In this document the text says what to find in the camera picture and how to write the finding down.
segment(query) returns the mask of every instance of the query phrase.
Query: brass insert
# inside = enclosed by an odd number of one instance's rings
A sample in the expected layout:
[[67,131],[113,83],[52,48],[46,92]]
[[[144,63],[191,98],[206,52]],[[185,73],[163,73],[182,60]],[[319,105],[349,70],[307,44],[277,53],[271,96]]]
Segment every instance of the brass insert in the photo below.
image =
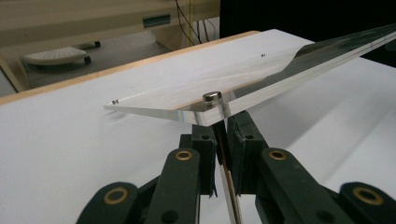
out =
[[176,154],[176,158],[180,161],[187,161],[192,158],[192,153],[189,151],[179,151]]
[[277,160],[277,161],[283,161],[287,158],[285,153],[283,153],[281,151],[277,151],[277,150],[271,151],[269,153],[269,155],[272,159]]
[[380,205],[384,202],[384,199],[371,189],[356,187],[353,189],[353,194],[362,202],[371,205]]
[[105,195],[105,203],[114,205],[122,203],[128,197],[128,190],[123,187],[118,187],[108,191]]

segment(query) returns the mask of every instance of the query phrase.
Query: white tabletop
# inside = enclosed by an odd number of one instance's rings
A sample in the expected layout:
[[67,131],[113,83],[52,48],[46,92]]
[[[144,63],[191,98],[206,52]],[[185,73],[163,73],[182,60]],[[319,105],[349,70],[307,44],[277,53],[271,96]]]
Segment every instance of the white tabletop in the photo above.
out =
[[[310,43],[278,30],[184,53],[111,76],[0,105],[0,223],[75,223],[101,187],[138,187],[161,173],[186,123],[104,110],[189,73]],[[292,152],[338,191],[360,181],[396,198],[396,69],[356,59],[248,110],[270,147]],[[229,223],[218,198],[202,197],[201,223]],[[254,197],[245,223],[260,223]]]

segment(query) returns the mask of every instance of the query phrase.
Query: clear acrylic sheet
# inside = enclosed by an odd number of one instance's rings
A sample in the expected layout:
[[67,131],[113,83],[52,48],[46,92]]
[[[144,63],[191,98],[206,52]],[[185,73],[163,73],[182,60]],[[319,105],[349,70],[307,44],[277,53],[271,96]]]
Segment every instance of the clear acrylic sheet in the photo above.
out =
[[[257,105],[396,38],[396,24],[346,35],[297,49],[258,55],[203,73],[185,83],[163,86],[110,102],[105,109],[209,126]],[[220,91],[208,105],[202,96]]]

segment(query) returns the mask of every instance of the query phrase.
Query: wooden table edge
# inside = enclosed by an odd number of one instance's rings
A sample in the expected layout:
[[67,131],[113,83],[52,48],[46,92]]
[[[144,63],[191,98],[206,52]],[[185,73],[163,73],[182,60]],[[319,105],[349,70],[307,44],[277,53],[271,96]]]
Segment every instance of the wooden table edge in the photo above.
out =
[[127,64],[124,64],[124,65],[108,68],[108,69],[105,69],[105,70],[102,70],[102,71],[99,71],[99,72],[95,72],[95,73],[91,73],[91,74],[88,74],[88,75],[85,75],[85,76],[74,77],[74,78],[71,78],[71,79],[67,79],[65,81],[60,81],[60,82],[57,82],[57,83],[49,84],[47,86],[31,89],[31,90],[28,90],[28,91],[21,91],[21,92],[12,94],[12,95],[1,97],[0,98],[0,105],[11,103],[11,102],[14,102],[14,101],[18,101],[18,100],[21,100],[21,99],[24,99],[24,98],[27,98],[27,97],[31,97],[31,96],[35,96],[35,95],[38,95],[38,94],[46,93],[46,92],[49,92],[49,91],[59,90],[60,88],[68,87],[68,86],[71,86],[71,85],[75,85],[75,84],[78,84],[78,83],[81,83],[81,82],[84,82],[84,81],[88,81],[88,80],[92,80],[92,79],[95,79],[95,78],[98,78],[98,77],[111,75],[111,74],[113,74],[115,72],[119,72],[119,71],[122,71],[122,70],[125,70],[125,69],[129,69],[129,68],[133,68],[133,67],[137,67],[137,66],[142,66],[142,65],[145,65],[145,64],[148,64],[148,63],[158,62],[159,60],[163,60],[163,59],[166,59],[166,58],[169,58],[169,57],[174,57],[174,56],[177,56],[177,55],[180,55],[180,54],[183,54],[183,53],[192,52],[194,50],[207,48],[207,47],[210,47],[210,46],[214,46],[214,45],[217,45],[217,44],[220,44],[220,43],[228,42],[228,41],[235,40],[235,39],[238,39],[238,38],[242,38],[242,37],[245,37],[245,36],[255,35],[257,33],[259,33],[259,31],[250,31],[250,32],[245,32],[245,33],[239,34],[239,35],[232,35],[232,36],[225,37],[225,38],[222,38],[222,39],[218,39],[218,40],[214,40],[214,41],[211,41],[211,42],[207,42],[207,43],[204,43],[204,44],[201,44],[201,45],[196,45],[196,46],[185,48],[185,49],[179,49],[179,50],[175,50],[175,51],[168,52],[168,53],[165,53],[165,54],[161,54],[161,55],[158,55],[158,56],[154,56],[154,57],[151,57],[151,58],[143,59],[143,60],[140,60],[140,61],[137,61],[137,62],[127,63]]

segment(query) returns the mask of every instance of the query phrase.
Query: gray floor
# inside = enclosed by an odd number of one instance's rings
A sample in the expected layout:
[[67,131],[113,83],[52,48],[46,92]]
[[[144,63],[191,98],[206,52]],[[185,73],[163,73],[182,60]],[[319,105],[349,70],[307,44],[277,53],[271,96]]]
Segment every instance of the gray floor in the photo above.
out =
[[[209,40],[219,38],[219,18],[206,21]],[[203,25],[200,23],[201,39],[206,42]],[[27,72],[31,88],[46,86],[73,77],[80,77],[107,68],[136,62],[142,59],[164,54],[170,50],[156,42],[152,31],[146,31],[133,35],[125,35],[117,38],[99,40],[100,48],[93,43],[74,46],[84,49],[90,55],[92,62],[85,64],[83,60],[63,64],[37,68],[35,65],[22,62]]]

